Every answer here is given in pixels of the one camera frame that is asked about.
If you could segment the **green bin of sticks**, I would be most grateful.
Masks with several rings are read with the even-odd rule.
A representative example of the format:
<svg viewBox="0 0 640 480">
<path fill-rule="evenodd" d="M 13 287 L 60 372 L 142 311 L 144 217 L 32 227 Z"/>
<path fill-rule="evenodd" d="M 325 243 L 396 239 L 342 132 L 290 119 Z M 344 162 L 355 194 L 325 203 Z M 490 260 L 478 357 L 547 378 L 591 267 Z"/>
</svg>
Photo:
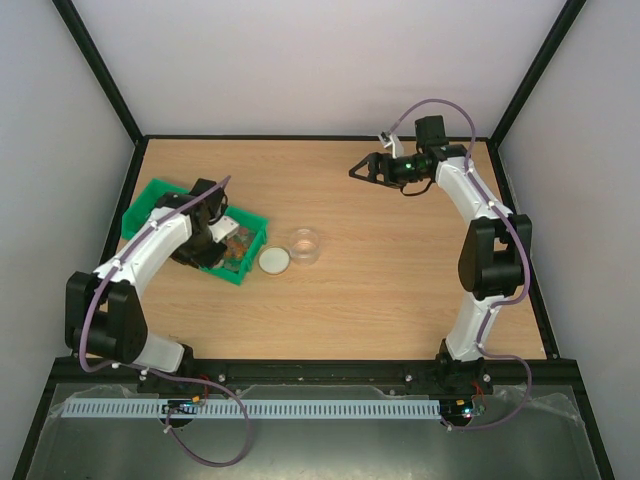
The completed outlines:
<svg viewBox="0 0 640 480">
<path fill-rule="evenodd" d="M 149 218 L 156 201 L 167 192 L 186 194 L 188 190 L 153 178 L 124 212 L 121 221 L 122 239 L 131 240 L 134 237 Z"/>
</svg>

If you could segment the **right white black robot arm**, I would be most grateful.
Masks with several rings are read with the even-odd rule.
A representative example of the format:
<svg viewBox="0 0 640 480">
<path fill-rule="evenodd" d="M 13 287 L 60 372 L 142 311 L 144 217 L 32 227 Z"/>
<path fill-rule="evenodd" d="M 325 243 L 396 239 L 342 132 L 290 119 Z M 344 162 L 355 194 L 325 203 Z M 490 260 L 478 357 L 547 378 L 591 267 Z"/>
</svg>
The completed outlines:
<svg viewBox="0 0 640 480">
<path fill-rule="evenodd" d="M 444 120 L 426 116 L 415 122 L 416 151 L 405 154 L 397 136 L 381 133 L 385 150 L 368 154 L 350 177 L 399 191 L 414 183 L 438 186 L 460 213 L 467 232 L 458 261 L 465 291 L 453 329 L 436 357 L 434 381 L 446 393 L 487 384 L 485 344 L 503 306 L 528 290 L 532 223 L 515 214 L 479 177 L 468 150 L 450 144 Z"/>
</svg>

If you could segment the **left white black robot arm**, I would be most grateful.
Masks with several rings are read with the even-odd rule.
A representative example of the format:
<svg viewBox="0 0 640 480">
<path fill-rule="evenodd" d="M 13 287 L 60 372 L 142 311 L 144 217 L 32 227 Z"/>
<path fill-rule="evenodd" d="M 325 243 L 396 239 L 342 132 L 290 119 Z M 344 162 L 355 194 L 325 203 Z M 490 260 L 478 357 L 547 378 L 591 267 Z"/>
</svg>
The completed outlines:
<svg viewBox="0 0 640 480">
<path fill-rule="evenodd" d="M 141 297 L 169 259 L 195 269 L 222 264 L 238 229 L 225 215 L 227 184 L 200 179 L 186 194 L 163 194 L 119 252 L 68 279 L 65 342 L 85 372 L 125 365 L 173 374 L 190 362 L 188 346 L 151 332 Z"/>
</svg>

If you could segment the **green bin of gummies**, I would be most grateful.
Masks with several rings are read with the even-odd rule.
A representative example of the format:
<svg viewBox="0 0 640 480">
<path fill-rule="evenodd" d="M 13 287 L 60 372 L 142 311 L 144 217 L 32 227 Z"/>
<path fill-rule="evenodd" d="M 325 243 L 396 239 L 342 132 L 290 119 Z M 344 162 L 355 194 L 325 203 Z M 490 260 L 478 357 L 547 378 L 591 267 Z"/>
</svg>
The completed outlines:
<svg viewBox="0 0 640 480">
<path fill-rule="evenodd" d="M 223 263 L 218 268 L 201 268 L 201 271 L 241 285 L 267 242 L 269 220 L 234 206 L 228 207 L 225 215 L 236 221 L 239 229 L 224 241 L 227 250 L 223 256 Z"/>
</svg>

